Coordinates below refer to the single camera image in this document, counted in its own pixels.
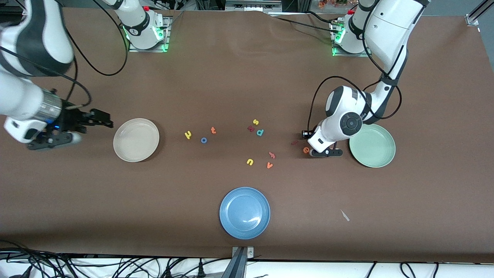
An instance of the metal frame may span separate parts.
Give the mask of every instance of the metal frame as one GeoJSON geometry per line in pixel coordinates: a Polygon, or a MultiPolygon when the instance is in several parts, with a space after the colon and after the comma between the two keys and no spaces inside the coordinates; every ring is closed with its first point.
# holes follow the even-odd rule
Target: metal frame
{"type": "Polygon", "coordinates": [[[234,255],[221,278],[244,278],[247,268],[247,257],[254,256],[254,247],[233,247],[234,255]]]}
{"type": "Polygon", "coordinates": [[[465,16],[465,21],[468,26],[479,25],[479,17],[483,15],[490,7],[494,5],[494,0],[483,0],[475,9],[465,16]]]}

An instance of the black cable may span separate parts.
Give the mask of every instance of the black cable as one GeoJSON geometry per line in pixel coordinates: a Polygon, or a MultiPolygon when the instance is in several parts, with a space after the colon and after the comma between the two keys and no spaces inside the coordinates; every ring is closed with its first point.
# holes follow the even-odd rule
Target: black cable
{"type": "Polygon", "coordinates": [[[56,71],[51,70],[51,69],[49,69],[49,68],[43,67],[43,66],[41,66],[41,65],[39,65],[39,64],[37,64],[37,63],[35,63],[35,62],[33,62],[33,61],[31,61],[31,60],[27,59],[27,58],[25,58],[25,57],[23,57],[23,56],[21,56],[21,55],[19,55],[19,54],[15,53],[15,52],[12,52],[12,51],[10,51],[10,50],[8,50],[8,49],[4,48],[3,46],[0,46],[0,49],[1,49],[1,50],[3,50],[3,51],[5,51],[5,52],[7,52],[7,53],[9,53],[10,55],[14,55],[14,56],[16,56],[17,58],[19,58],[19,59],[21,59],[21,60],[24,60],[24,61],[26,61],[26,62],[28,62],[28,63],[30,63],[30,64],[32,64],[32,65],[34,65],[34,66],[36,66],[36,67],[38,67],[38,68],[40,68],[40,69],[42,69],[42,70],[45,70],[45,71],[47,71],[47,72],[49,72],[49,73],[51,73],[51,74],[55,74],[55,75],[57,75],[57,76],[61,76],[61,77],[65,78],[65,79],[67,79],[67,80],[71,81],[72,83],[77,84],[79,87],[81,87],[81,88],[84,90],[84,92],[85,92],[85,93],[86,93],[86,95],[87,95],[87,102],[86,102],[85,104],[82,104],[82,105],[78,106],[78,107],[85,107],[85,106],[88,106],[88,105],[90,105],[90,104],[91,104],[91,102],[92,102],[91,93],[89,93],[89,90],[88,90],[86,87],[84,87],[84,85],[82,85],[79,81],[77,81],[77,80],[75,80],[75,79],[73,79],[73,78],[71,78],[71,77],[68,77],[68,76],[66,76],[66,75],[65,75],[65,74],[63,74],[63,73],[59,73],[59,72],[56,72],[56,71]]]}
{"type": "Polygon", "coordinates": [[[97,73],[101,74],[101,75],[104,75],[104,76],[113,76],[113,75],[116,75],[116,74],[119,74],[125,67],[125,65],[127,65],[127,59],[128,59],[128,48],[127,48],[127,42],[125,40],[125,36],[122,34],[122,32],[120,31],[120,27],[118,25],[118,23],[115,21],[115,19],[113,19],[113,17],[105,10],[105,8],[103,8],[100,3],[98,3],[98,1],[96,0],[92,0],[96,5],[98,5],[98,7],[100,7],[101,10],[103,10],[103,12],[106,13],[106,15],[108,15],[108,17],[113,21],[113,23],[115,24],[115,26],[117,27],[117,30],[119,31],[119,34],[122,38],[122,41],[123,41],[123,46],[125,48],[125,59],[123,61],[123,64],[122,66],[120,67],[120,69],[118,69],[116,72],[114,73],[104,73],[104,72],[101,72],[100,70],[98,70],[93,64],[91,64],[91,62],[89,61],[89,59],[86,57],[86,55],[84,55],[84,53],[82,52],[81,48],[77,45],[76,41],[74,40],[74,38],[72,38],[72,35],[70,34],[69,30],[67,30],[67,28],[65,29],[67,31],[67,35],[69,36],[69,39],[72,41],[72,43],[74,44],[74,46],[77,48],[77,51],[79,51],[79,53],[81,54],[81,56],[84,58],[84,60],[86,60],[86,62],[88,63],[88,65],[93,69],[95,70],[97,73]]]}
{"type": "Polygon", "coordinates": [[[151,277],[151,275],[149,274],[149,272],[148,272],[147,270],[145,270],[144,268],[142,268],[142,267],[143,267],[144,265],[146,265],[146,264],[148,264],[148,263],[150,263],[150,262],[154,261],[154,260],[156,260],[156,261],[157,261],[157,258],[153,258],[153,259],[151,259],[151,260],[149,260],[149,261],[146,261],[146,262],[144,262],[144,263],[142,263],[142,264],[140,264],[140,265],[137,265],[136,263],[134,263],[134,264],[136,265],[136,269],[135,269],[135,270],[133,270],[131,273],[127,274],[127,275],[125,276],[125,278],[129,278],[132,274],[137,273],[137,272],[140,272],[140,271],[144,271],[144,272],[148,275],[148,278],[149,278],[149,277],[151,277]]]}
{"type": "Polygon", "coordinates": [[[411,267],[408,263],[406,263],[406,262],[402,262],[402,263],[400,263],[400,270],[401,270],[401,272],[402,272],[403,276],[405,276],[406,278],[410,278],[410,276],[406,275],[406,274],[405,274],[405,271],[403,270],[403,266],[404,266],[404,265],[408,267],[408,269],[409,269],[409,270],[410,270],[410,272],[412,273],[412,277],[413,277],[413,278],[417,278],[417,277],[415,276],[415,273],[413,272],[412,267],[411,267]]]}
{"type": "Polygon", "coordinates": [[[24,9],[24,10],[26,9],[26,7],[23,4],[21,4],[21,2],[19,2],[19,0],[15,0],[15,1],[19,4],[19,6],[22,7],[22,9],[24,9]]]}
{"type": "MultiPolygon", "coordinates": [[[[374,7],[376,7],[376,6],[377,6],[377,4],[378,4],[380,1],[381,1],[381,0],[377,0],[377,1],[376,1],[376,3],[374,4],[374,7]]],[[[374,66],[376,66],[376,68],[378,68],[378,69],[379,69],[379,71],[383,74],[383,76],[384,76],[384,77],[386,77],[386,78],[388,78],[388,79],[391,79],[391,77],[389,76],[389,74],[391,73],[391,70],[393,70],[393,68],[395,67],[395,65],[396,65],[396,63],[397,63],[397,61],[398,61],[398,58],[399,58],[399,54],[401,54],[401,52],[402,52],[402,50],[403,50],[404,46],[402,46],[402,48],[400,49],[400,52],[399,52],[398,56],[396,57],[396,60],[395,60],[395,62],[394,62],[394,64],[393,64],[393,66],[391,67],[391,69],[390,69],[389,73],[385,72],[385,71],[384,71],[384,70],[383,70],[383,69],[382,69],[382,68],[381,68],[381,67],[380,67],[380,66],[376,63],[376,61],[374,60],[374,58],[372,58],[372,56],[371,56],[371,54],[369,53],[369,50],[367,49],[367,46],[366,46],[366,41],[365,41],[365,33],[366,33],[366,32],[365,32],[365,30],[366,30],[366,28],[367,28],[367,23],[369,22],[369,18],[371,17],[371,15],[372,15],[372,13],[371,13],[371,12],[367,15],[366,20],[365,20],[365,22],[364,22],[363,29],[362,29],[362,30],[363,30],[363,32],[362,32],[362,44],[363,44],[363,46],[364,46],[364,51],[366,52],[366,54],[367,54],[367,56],[369,57],[370,61],[374,64],[374,66]]],[[[395,111],[394,111],[393,113],[391,113],[389,116],[386,116],[386,117],[380,117],[380,116],[377,116],[377,115],[374,113],[374,111],[372,111],[372,109],[371,109],[371,107],[369,106],[369,104],[367,103],[367,99],[365,98],[364,94],[363,94],[361,91],[359,91],[359,92],[360,92],[360,95],[361,95],[362,97],[364,97],[364,99],[366,100],[366,103],[367,103],[367,106],[368,106],[368,108],[369,108],[369,110],[370,110],[370,113],[371,113],[371,114],[372,114],[375,118],[377,118],[377,119],[379,119],[379,120],[385,120],[385,119],[389,119],[389,118],[393,117],[393,116],[396,114],[396,112],[398,112],[398,110],[400,110],[400,107],[401,107],[401,104],[402,104],[402,101],[403,101],[403,96],[402,96],[402,93],[401,93],[400,88],[398,87],[398,85],[396,85],[396,86],[395,86],[395,88],[396,88],[396,90],[398,91],[398,95],[399,95],[399,97],[400,97],[400,100],[399,100],[399,102],[398,102],[398,106],[396,107],[395,111]]]]}
{"type": "Polygon", "coordinates": [[[80,264],[75,264],[74,262],[72,262],[72,260],[70,260],[70,263],[72,266],[76,266],[76,267],[83,267],[83,268],[104,268],[104,267],[110,267],[110,266],[116,266],[116,265],[121,265],[122,263],[114,263],[114,264],[107,264],[107,265],[91,265],[91,264],[88,264],[88,265],[80,265],[80,264]]]}
{"type": "Polygon", "coordinates": [[[48,278],[50,278],[50,277],[51,277],[50,275],[48,275],[48,273],[46,273],[46,271],[44,271],[44,270],[43,270],[43,268],[41,267],[41,263],[40,263],[39,261],[37,262],[38,266],[36,266],[36,265],[35,265],[34,263],[32,263],[31,261],[30,261],[30,264],[31,264],[31,266],[32,266],[32,267],[34,267],[34,268],[35,268],[35,269],[37,269],[39,272],[41,272],[41,277],[42,277],[42,278],[44,278],[45,276],[46,276],[46,277],[48,277],[48,278]]]}
{"type": "Polygon", "coordinates": [[[338,75],[333,75],[333,76],[330,76],[330,77],[327,77],[326,79],[324,79],[320,84],[319,86],[317,87],[316,89],[316,92],[314,93],[314,97],[312,97],[312,102],[310,104],[310,111],[309,111],[309,119],[307,120],[307,130],[310,130],[310,118],[312,117],[312,109],[314,108],[314,101],[316,100],[316,96],[317,96],[317,93],[319,92],[319,89],[321,88],[321,86],[324,84],[324,82],[326,82],[327,80],[329,79],[332,79],[332,78],[339,78],[339,79],[343,79],[345,80],[346,82],[350,83],[353,87],[357,88],[357,85],[353,84],[353,82],[351,82],[350,80],[342,77],[342,76],[338,76],[338,75]]]}
{"type": "Polygon", "coordinates": [[[119,277],[119,275],[120,275],[120,274],[122,274],[122,273],[124,272],[124,270],[125,270],[125,269],[127,269],[128,267],[130,267],[130,266],[132,265],[132,263],[135,263],[135,262],[137,262],[138,260],[140,260],[140,258],[135,259],[135,261],[132,261],[132,260],[134,260],[134,259],[130,259],[130,260],[128,260],[128,261],[127,261],[127,263],[128,263],[128,264],[127,264],[127,266],[125,266],[124,268],[120,269],[121,267],[119,267],[119,268],[115,271],[115,273],[113,273],[112,278],[117,278],[117,277],[119,277]]]}
{"type": "Polygon", "coordinates": [[[439,263],[436,262],[434,264],[436,264],[436,269],[434,270],[434,274],[432,275],[432,278],[436,278],[437,271],[439,270],[439,263]]]}
{"type": "Polygon", "coordinates": [[[203,259],[199,259],[199,270],[197,270],[197,275],[196,278],[204,278],[206,277],[206,273],[204,272],[204,267],[203,267],[203,259]]]}
{"type": "Polygon", "coordinates": [[[372,264],[372,266],[371,266],[371,267],[370,267],[370,269],[369,269],[369,272],[367,272],[367,276],[366,276],[366,278],[371,277],[372,270],[374,269],[374,267],[376,266],[376,264],[377,264],[377,262],[376,262],[376,261],[374,261],[374,263],[372,264]]]}
{"type": "MultiPolygon", "coordinates": [[[[74,56],[74,67],[75,67],[74,80],[77,80],[77,76],[79,74],[79,65],[77,64],[77,59],[75,56],[74,56]]],[[[76,83],[72,82],[72,86],[70,86],[69,93],[67,94],[67,97],[65,98],[66,101],[69,101],[69,98],[72,95],[72,92],[74,91],[75,87],[76,87],[76,83]]]]}
{"type": "Polygon", "coordinates": [[[293,21],[293,20],[289,20],[289,19],[284,19],[284,18],[277,17],[277,16],[275,16],[275,18],[278,18],[279,20],[283,20],[283,21],[287,21],[287,22],[291,22],[291,23],[295,23],[295,24],[299,24],[299,25],[303,25],[303,26],[307,26],[307,27],[311,27],[311,28],[315,28],[315,29],[319,29],[319,30],[328,31],[331,33],[338,33],[337,30],[330,30],[330,29],[326,29],[326,28],[321,28],[321,27],[317,27],[314,25],[309,25],[309,24],[305,24],[305,23],[301,23],[301,22],[297,22],[297,21],[293,21]]]}
{"type": "Polygon", "coordinates": [[[377,84],[377,83],[379,83],[379,82],[381,82],[381,79],[377,80],[376,82],[374,82],[374,83],[372,83],[372,84],[370,84],[370,85],[367,85],[367,87],[365,87],[365,88],[363,89],[363,91],[365,92],[365,91],[366,91],[366,90],[367,90],[370,86],[374,86],[374,85],[376,85],[376,84],[377,84]]]}
{"type": "Polygon", "coordinates": [[[174,261],[173,263],[170,264],[170,270],[172,268],[174,268],[176,265],[178,265],[178,263],[182,262],[182,261],[185,261],[187,258],[178,258],[176,261],[174,261]]]}
{"type": "MultiPolygon", "coordinates": [[[[203,263],[203,266],[204,266],[204,265],[207,265],[207,264],[210,264],[210,263],[217,262],[217,261],[221,261],[221,260],[230,260],[230,259],[231,259],[231,258],[214,259],[214,260],[211,260],[211,261],[208,261],[208,262],[203,263]]],[[[192,271],[194,271],[194,270],[196,270],[196,269],[198,269],[198,268],[199,268],[199,266],[196,266],[196,267],[194,267],[193,269],[191,269],[191,270],[187,271],[186,273],[184,273],[184,274],[180,275],[178,278],[184,278],[184,277],[186,277],[186,275],[187,275],[187,274],[189,274],[190,272],[192,272],[192,271]]]]}
{"type": "Polygon", "coordinates": [[[27,255],[29,255],[30,257],[33,257],[35,259],[38,259],[39,261],[37,261],[37,264],[38,264],[38,267],[36,267],[35,264],[31,264],[34,268],[38,269],[41,271],[42,275],[43,275],[43,270],[41,268],[41,263],[40,261],[44,262],[44,264],[48,265],[49,267],[53,268],[53,270],[55,271],[56,274],[58,274],[61,278],[65,278],[65,275],[63,274],[62,271],[60,271],[47,257],[46,257],[46,254],[52,254],[50,252],[39,252],[39,251],[36,251],[36,250],[31,250],[31,249],[28,249],[28,248],[25,248],[23,246],[21,246],[20,244],[17,244],[15,242],[12,242],[12,241],[9,241],[9,240],[3,240],[3,239],[0,239],[0,242],[5,242],[5,243],[8,243],[8,244],[11,244],[11,245],[14,245],[16,246],[16,248],[1,248],[0,251],[3,251],[3,250],[15,250],[15,251],[19,251],[21,253],[25,253],[27,255]]]}
{"type": "Polygon", "coordinates": [[[306,12],[304,12],[304,13],[310,13],[310,14],[312,14],[313,16],[315,16],[317,19],[321,20],[322,22],[331,23],[331,20],[324,19],[324,18],[320,17],[318,14],[316,14],[316,13],[315,13],[315,12],[313,12],[313,11],[308,10],[308,11],[306,11],[306,12]]]}

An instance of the power cord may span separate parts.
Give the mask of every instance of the power cord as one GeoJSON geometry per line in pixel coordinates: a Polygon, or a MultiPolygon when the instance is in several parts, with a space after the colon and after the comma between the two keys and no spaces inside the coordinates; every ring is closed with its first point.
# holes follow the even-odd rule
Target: power cord
{"type": "Polygon", "coordinates": [[[9,278],[29,278],[32,269],[33,266],[29,266],[23,274],[10,276],[9,278]]]}
{"type": "Polygon", "coordinates": [[[277,16],[275,16],[275,18],[278,18],[279,20],[287,21],[287,22],[290,22],[290,23],[295,23],[295,24],[298,24],[298,25],[303,25],[303,26],[311,27],[311,28],[314,28],[314,29],[324,30],[324,31],[328,31],[328,32],[331,32],[331,33],[338,33],[337,30],[330,30],[330,29],[326,29],[326,28],[321,28],[321,27],[317,27],[317,26],[314,26],[314,25],[309,25],[309,24],[305,24],[305,23],[302,23],[302,22],[297,22],[297,21],[293,21],[293,20],[289,20],[289,19],[285,19],[285,18],[281,18],[281,17],[277,17],[277,16]]]}
{"type": "MultiPolygon", "coordinates": [[[[381,0],[377,0],[376,3],[374,4],[374,7],[377,6],[377,4],[380,2],[381,0]]],[[[393,66],[391,67],[391,69],[389,70],[389,72],[386,72],[384,71],[377,63],[376,61],[374,60],[374,58],[372,58],[371,54],[369,53],[369,50],[367,49],[367,46],[366,46],[366,41],[365,41],[365,30],[367,28],[367,23],[369,22],[369,18],[371,17],[372,15],[372,12],[370,12],[367,17],[366,17],[366,20],[364,22],[364,27],[363,27],[363,32],[362,32],[362,44],[364,46],[364,51],[366,52],[367,56],[369,57],[370,61],[374,64],[374,66],[376,66],[376,68],[379,69],[379,71],[383,74],[384,77],[388,78],[388,79],[391,79],[391,77],[389,76],[389,74],[391,73],[391,71],[393,70],[393,68],[395,67],[396,63],[398,62],[398,58],[400,57],[400,54],[401,52],[403,51],[404,49],[404,46],[401,47],[400,51],[398,52],[398,56],[396,57],[395,59],[395,62],[393,63],[393,66]]],[[[395,86],[396,90],[398,91],[398,95],[400,97],[400,100],[398,102],[398,106],[396,107],[395,111],[393,113],[391,113],[389,116],[386,116],[386,117],[380,117],[380,116],[377,116],[374,111],[372,111],[371,107],[369,106],[368,102],[367,102],[367,99],[365,97],[365,95],[359,90],[359,93],[360,95],[365,99],[366,101],[366,104],[369,108],[369,111],[370,113],[377,119],[379,120],[386,120],[386,119],[389,119],[391,117],[393,117],[397,112],[398,110],[400,110],[400,107],[401,107],[401,104],[402,104],[402,101],[403,101],[403,96],[402,96],[402,93],[401,93],[401,90],[400,90],[400,87],[398,87],[398,85],[395,86]]]]}
{"type": "Polygon", "coordinates": [[[14,55],[17,58],[19,58],[21,60],[24,60],[24,61],[26,61],[26,62],[28,62],[28,63],[30,63],[30,64],[38,67],[38,68],[40,68],[40,69],[42,69],[44,71],[47,71],[47,72],[49,72],[51,74],[54,74],[56,76],[61,76],[61,77],[65,78],[65,79],[71,81],[73,84],[77,84],[79,87],[81,87],[84,90],[84,92],[86,93],[86,95],[87,95],[87,102],[85,104],[82,104],[82,105],[69,106],[69,107],[66,107],[65,109],[71,110],[71,109],[75,109],[75,108],[86,107],[86,106],[88,106],[88,105],[91,104],[91,102],[92,102],[91,93],[89,93],[89,90],[84,85],[82,85],[79,81],[73,79],[72,77],[68,77],[68,76],[66,76],[63,73],[56,72],[56,71],[51,70],[49,68],[46,68],[46,67],[44,67],[44,66],[42,66],[40,64],[37,64],[37,63],[35,63],[35,62],[33,62],[33,61],[25,58],[24,56],[21,56],[21,55],[15,53],[13,51],[10,51],[10,50],[4,48],[3,46],[0,46],[0,49],[2,51],[5,51],[5,52],[9,53],[10,55],[14,55]]]}
{"type": "Polygon", "coordinates": [[[105,10],[105,8],[103,8],[103,6],[101,6],[100,3],[98,3],[98,1],[96,0],[92,0],[96,5],[98,5],[98,7],[100,7],[100,9],[106,13],[106,15],[108,15],[108,17],[113,21],[113,23],[115,24],[117,30],[119,31],[119,34],[122,38],[122,41],[123,41],[123,46],[125,48],[125,59],[123,61],[123,64],[122,66],[120,67],[120,69],[118,69],[116,72],[114,73],[104,73],[100,70],[98,70],[90,61],[89,59],[86,57],[86,55],[83,53],[83,51],[81,50],[81,48],[77,45],[76,41],[74,40],[74,38],[72,37],[72,35],[70,34],[69,30],[67,30],[67,28],[65,28],[65,31],[67,32],[67,35],[69,36],[69,39],[72,41],[72,43],[74,44],[74,46],[76,47],[77,51],[81,54],[81,56],[84,58],[84,60],[86,60],[86,62],[88,63],[88,65],[94,70],[96,71],[97,73],[101,74],[101,75],[104,75],[104,76],[113,76],[113,75],[116,75],[116,74],[119,74],[125,67],[125,65],[127,65],[127,59],[128,59],[128,50],[129,48],[127,47],[127,42],[125,40],[125,36],[122,34],[122,32],[120,31],[120,27],[118,25],[118,23],[115,21],[115,19],[113,19],[113,17],[105,10]]]}
{"type": "MultiPolygon", "coordinates": [[[[432,278],[436,278],[437,271],[439,270],[439,263],[438,262],[435,262],[434,264],[436,265],[436,267],[435,267],[434,272],[432,274],[432,278]]],[[[400,271],[402,272],[403,276],[405,276],[406,278],[411,278],[410,276],[408,276],[407,274],[405,274],[405,271],[403,270],[403,266],[407,266],[408,269],[410,270],[410,273],[412,274],[412,277],[413,278],[416,278],[415,273],[413,272],[412,267],[409,265],[409,262],[402,262],[402,263],[400,263],[400,271]]]]}
{"type": "MultiPolygon", "coordinates": [[[[357,7],[357,6],[358,6],[358,4],[356,4],[356,5],[355,5],[355,6],[353,6],[351,9],[349,9],[349,11],[350,11],[350,10],[355,9],[355,7],[357,7]]],[[[333,19],[324,19],[324,18],[320,17],[318,14],[316,14],[315,12],[310,11],[310,10],[305,11],[304,13],[310,13],[310,14],[312,14],[313,16],[315,16],[317,19],[321,20],[322,22],[326,22],[326,23],[331,23],[333,20],[338,19],[338,17],[335,17],[335,18],[333,18],[333,19]]]]}
{"type": "MultiPolygon", "coordinates": [[[[77,77],[79,75],[79,65],[77,64],[77,59],[74,56],[74,67],[75,67],[75,72],[74,72],[74,80],[77,80],[77,77]]],[[[65,98],[66,101],[69,101],[70,96],[72,96],[72,92],[74,91],[74,88],[76,87],[76,83],[72,82],[72,85],[70,86],[69,93],[67,94],[67,97],[65,98]]]]}
{"type": "MultiPolygon", "coordinates": [[[[207,264],[210,264],[210,263],[217,262],[217,261],[221,261],[221,260],[230,260],[230,259],[231,259],[231,258],[214,259],[214,260],[211,260],[211,261],[208,261],[208,262],[203,263],[203,266],[204,266],[204,265],[207,265],[207,264]]],[[[184,277],[186,277],[186,275],[187,275],[187,274],[189,274],[190,272],[192,272],[192,271],[194,271],[194,270],[198,269],[199,267],[200,267],[200,266],[196,266],[196,267],[194,267],[193,269],[191,269],[191,270],[187,271],[186,273],[184,273],[184,274],[182,274],[182,275],[178,276],[178,278],[184,278],[184,277]]]]}
{"type": "MultiPolygon", "coordinates": [[[[400,102],[399,102],[399,104],[398,104],[397,108],[396,108],[396,109],[395,109],[395,111],[394,111],[393,113],[391,113],[389,116],[386,116],[386,117],[378,117],[378,116],[376,116],[376,115],[374,114],[374,112],[372,111],[372,109],[371,109],[371,105],[368,103],[367,98],[365,97],[364,93],[362,92],[362,90],[361,90],[361,89],[360,89],[357,85],[355,85],[355,83],[351,82],[350,80],[348,80],[348,79],[346,79],[346,78],[344,78],[344,77],[342,77],[342,76],[333,75],[333,76],[330,76],[330,77],[325,78],[325,79],[324,79],[324,80],[323,80],[323,81],[319,84],[319,86],[318,86],[318,87],[317,87],[317,89],[316,89],[316,92],[314,93],[314,96],[312,97],[312,102],[311,102],[311,104],[310,104],[310,111],[309,111],[309,119],[307,120],[307,130],[310,130],[310,119],[311,119],[311,117],[312,117],[312,109],[314,108],[314,101],[315,101],[315,99],[316,99],[317,93],[319,92],[319,89],[321,88],[321,86],[322,86],[322,85],[323,85],[323,84],[324,84],[327,80],[329,80],[329,79],[333,79],[333,78],[343,79],[343,80],[345,80],[346,82],[350,83],[350,84],[351,84],[351,85],[352,85],[352,86],[353,86],[353,87],[354,87],[354,88],[355,88],[355,89],[356,89],[356,90],[360,93],[360,95],[364,98],[364,100],[365,100],[365,105],[366,105],[366,106],[367,106],[367,108],[369,109],[370,113],[371,113],[373,116],[375,116],[376,118],[378,118],[378,119],[381,119],[381,120],[389,119],[389,118],[393,117],[393,115],[394,115],[394,114],[396,114],[396,112],[398,112],[398,110],[400,109],[400,106],[401,106],[401,103],[402,103],[402,99],[401,99],[401,98],[400,98],[400,102]]],[[[379,83],[379,81],[377,81],[377,82],[375,82],[375,83],[373,83],[373,84],[371,84],[371,85],[367,86],[367,87],[366,87],[366,89],[367,89],[368,87],[372,86],[372,85],[377,84],[377,83],[379,83]]],[[[396,87],[396,88],[397,88],[397,90],[398,90],[398,93],[399,93],[399,94],[400,94],[400,96],[401,96],[401,91],[398,89],[398,87],[396,87]]]]}
{"type": "Polygon", "coordinates": [[[57,277],[60,277],[60,278],[69,278],[62,271],[62,268],[65,267],[65,266],[67,266],[67,268],[71,272],[71,276],[73,278],[78,278],[78,276],[75,273],[74,269],[70,266],[70,264],[68,264],[68,259],[66,257],[62,256],[62,255],[55,254],[55,253],[52,253],[52,252],[47,252],[47,251],[36,251],[36,250],[32,250],[32,249],[26,248],[24,246],[21,246],[20,244],[17,244],[15,242],[12,242],[12,241],[9,241],[9,240],[1,240],[0,239],[0,242],[8,243],[10,245],[15,246],[15,247],[8,247],[8,248],[0,248],[0,251],[1,252],[17,252],[17,253],[22,253],[24,255],[27,255],[28,256],[28,262],[31,264],[31,266],[33,268],[35,268],[35,269],[37,269],[37,270],[39,270],[41,272],[41,277],[42,278],[45,278],[45,277],[51,278],[43,270],[43,268],[41,266],[42,264],[53,269],[53,271],[55,273],[55,277],[54,278],[57,278],[57,277]],[[51,259],[54,259],[56,261],[58,267],[56,267],[52,263],[51,259]],[[58,260],[64,262],[65,265],[63,267],[60,266],[58,260]]]}
{"type": "Polygon", "coordinates": [[[171,259],[169,259],[166,264],[166,269],[163,272],[163,274],[161,274],[160,278],[172,278],[171,269],[174,268],[176,265],[178,265],[178,263],[184,261],[185,259],[186,258],[178,258],[176,261],[174,261],[171,264],[170,264],[171,259]]]}
{"type": "Polygon", "coordinates": [[[401,270],[401,272],[402,272],[403,276],[405,276],[406,278],[410,278],[410,276],[408,276],[408,275],[406,275],[406,274],[405,274],[405,271],[403,270],[403,266],[407,266],[407,267],[408,267],[408,269],[410,270],[410,273],[412,274],[412,277],[413,277],[413,278],[417,278],[417,277],[415,276],[415,273],[413,272],[412,267],[411,267],[408,263],[406,263],[406,262],[400,263],[400,270],[401,270]]]}
{"type": "Polygon", "coordinates": [[[204,267],[203,267],[203,259],[199,259],[199,269],[197,270],[197,276],[196,278],[204,278],[206,277],[206,273],[204,273],[204,267]]]}
{"type": "Polygon", "coordinates": [[[367,272],[367,276],[366,278],[369,278],[371,277],[371,273],[372,273],[372,270],[374,270],[374,267],[377,265],[377,261],[374,261],[374,263],[372,264],[372,266],[370,267],[369,269],[369,272],[367,272]]]}

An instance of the brown table surface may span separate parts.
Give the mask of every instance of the brown table surface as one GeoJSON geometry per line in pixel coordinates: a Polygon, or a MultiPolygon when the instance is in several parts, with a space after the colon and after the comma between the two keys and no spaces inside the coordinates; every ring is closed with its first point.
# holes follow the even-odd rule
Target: brown table surface
{"type": "MultiPolygon", "coordinates": [[[[105,14],[64,11],[88,58],[118,69],[123,45],[105,14]]],[[[363,88],[379,76],[366,58],[331,56],[329,43],[325,31],[260,12],[187,11],[168,53],[130,53],[116,76],[98,75],[77,54],[90,108],[111,113],[115,128],[89,127],[79,145],[47,152],[28,151],[1,129],[0,236],[57,252],[222,257],[252,245],[272,259],[492,262],[494,75],[477,28],[462,17],[420,20],[400,80],[402,108],[378,122],[397,145],[381,169],[360,165],[347,141],[339,158],[310,158],[307,142],[291,145],[325,77],[363,88]],[[158,151],[141,163],[112,147],[133,118],[160,129],[158,151]],[[253,119],[262,137],[247,130],[253,119]],[[271,206],[268,228],[253,240],[232,238],[218,217],[222,198],[240,186],[260,190],[271,206]]],[[[35,82],[63,96],[70,87],[60,78],[35,82]]],[[[342,84],[323,86],[313,124],[342,84]]],[[[76,89],[71,100],[85,96],[76,89]]]]}

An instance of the small white object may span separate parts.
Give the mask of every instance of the small white object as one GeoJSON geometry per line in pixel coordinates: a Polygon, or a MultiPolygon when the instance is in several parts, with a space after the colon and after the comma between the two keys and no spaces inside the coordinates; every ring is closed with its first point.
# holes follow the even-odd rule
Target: small white object
{"type": "Polygon", "coordinates": [[[346,219],[346,221],[350,222],[350,218],[346,216],[346,214],[341,210],[341,213],[343,214],[343,217],[346,219]]]}
{"type": "Polygon", "coordinates": [[[127,162],[139,162],[148,158],[158,147],[160,132],[153,122],[132,119],[119,127],[113,137],[113,149],[119,158],[127,162]]]}

